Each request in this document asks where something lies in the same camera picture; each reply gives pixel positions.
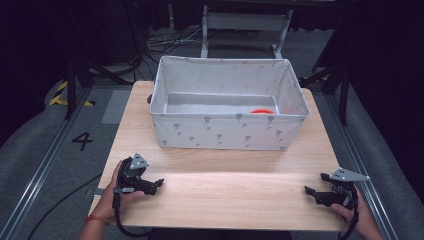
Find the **forearm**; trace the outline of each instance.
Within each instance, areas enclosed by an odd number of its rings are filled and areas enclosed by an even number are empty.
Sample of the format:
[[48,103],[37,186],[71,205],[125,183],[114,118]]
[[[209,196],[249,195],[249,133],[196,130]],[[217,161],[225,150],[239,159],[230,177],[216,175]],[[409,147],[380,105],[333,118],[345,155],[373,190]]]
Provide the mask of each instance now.
[[102,240],[105,229],[106,223],[98,220],[89,221],[84,224],[79,240]]
[[384,240],[383,235],[377,231],[370,231],[365,234],[361,234],[364,240]]

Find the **wire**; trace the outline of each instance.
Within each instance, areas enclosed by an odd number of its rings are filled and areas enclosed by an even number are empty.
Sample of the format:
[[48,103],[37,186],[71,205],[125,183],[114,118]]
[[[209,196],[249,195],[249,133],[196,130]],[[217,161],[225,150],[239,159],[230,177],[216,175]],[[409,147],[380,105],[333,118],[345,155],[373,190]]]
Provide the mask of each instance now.
[[44,219],[46,219],[46,217],[57,207],[59,206],[63,201],[65,201],[67,198],[69,198],[72,194],[78,192],[79,190],[81,190],[83,187],[87,186],[88,184],[92,183],[94,180],[96,180],[97,178],[99,178],[100,176],[102,176],[102,173],[99,173],[98,175],[96,175],[95,177],[93,177],[92,179],[88,180],[86,183],[82,184],[81,186],[77,187],[75,190],[71,191],[70,193],[68,193],[66,196],[64,196],[62,199],[59,200],[59,202],[57,202],[53,207],[51,207],[45,214],[44,216],[38,221],[38,223],[35,225],[35,227],[32,229],[31,233],[29,234],[27,240],[30,240],[32,238],[32,236],[34,235],[35,231],[38,229],[38,227],[41,225],[41,223],[44,221]]

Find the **metal frame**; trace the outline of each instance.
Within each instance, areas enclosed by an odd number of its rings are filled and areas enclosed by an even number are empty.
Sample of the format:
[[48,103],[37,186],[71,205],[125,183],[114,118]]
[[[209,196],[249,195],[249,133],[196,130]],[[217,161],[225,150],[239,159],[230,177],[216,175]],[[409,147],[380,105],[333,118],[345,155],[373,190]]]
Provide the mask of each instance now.
[[214,13],[209,12],[208,6],[204,5],[202,18],[203,40],[200,57],[208,57],[208,29],[239,29],[279,31],[278,43],[272,44],[272,50],[275,59],[282,59],[281,49],[292,14],[293,10],[288,10],[285,15]]

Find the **red object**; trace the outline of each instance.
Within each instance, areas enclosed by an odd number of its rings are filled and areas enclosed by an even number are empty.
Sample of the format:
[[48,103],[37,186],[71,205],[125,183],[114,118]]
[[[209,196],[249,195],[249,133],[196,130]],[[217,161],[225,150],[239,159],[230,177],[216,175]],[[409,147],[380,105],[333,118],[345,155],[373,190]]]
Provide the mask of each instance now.
[[255,110],[252,110],[250,113],[266,113],[266,114],[275,114],[274,111],[266,109],[266,108],[258,108]]

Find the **black cable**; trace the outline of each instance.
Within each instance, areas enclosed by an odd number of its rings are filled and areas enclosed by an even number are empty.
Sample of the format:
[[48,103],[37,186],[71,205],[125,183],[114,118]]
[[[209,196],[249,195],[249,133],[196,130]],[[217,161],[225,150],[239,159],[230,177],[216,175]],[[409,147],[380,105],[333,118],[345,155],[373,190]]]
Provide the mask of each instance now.
[[[122,165],[119,168],[119,173],[122,171]],[[119,177],[116,178],[116,187],[113,189],[113,201],[112,201],[112,208],[115,209],[115,222],[116,226],[118,226],[118,229],[125,235],[133,238],[142,238],[146,237],[150,234],[150,231],[145,233],[132,233],[127,231],[124,226],[122,226],[121,223],[121,215],[119,213],[119,207],[121,206],[121,190],[119,189]]]
[[94,180],[96,180],[97,178],[99,178],[100,176],[102,176],[102,173],[96,175],[95,177],[93,177],[92,179],[88,180],[86,183],[82,184],[81,186],[77,187],[75,190],[73,190],[72,192],[68,193],[66,196],[64,196],[62,199],[59,200],[59,202],[57,202],[53,207],[51,207],[45,214],[44,216],[38,221],[38,223],[35,225],[35,227],[32,229],[31,233],[29,234],[27,240],[30,240],[32,238],[32,236],[34,235],[35,231],[37,230],[37,228],[41,225],[41,223],[44,221],[44,219],[57,207],[59,206],[59,204],[61,204],[63,201],[65,201],[68,197],[70,197],[72,194],[78,192],[79,190],[81,190],[83,187],[87,186],[88,184],[92,183]]
[[352,232],[355,230],[356,224],[359,222],[358,195],[357,195],[357,192],[355,190],[353,183],[351,183],[351,184],[352,184],[351,189],[353,189],[352,194],[350,192],[344,190],[342,187],[335,187],[333,184],[330,184],[330,188],[333,191],[337,191],[339,193],[346,194],[350,198],[350,200],[352,201],[352,205],[353,205],[353,218],[350,221],[349,228],[342,237],[340,237],[341,234],[339,233],[338,240],[347,240],[350,237],[350,235],[352,234]]

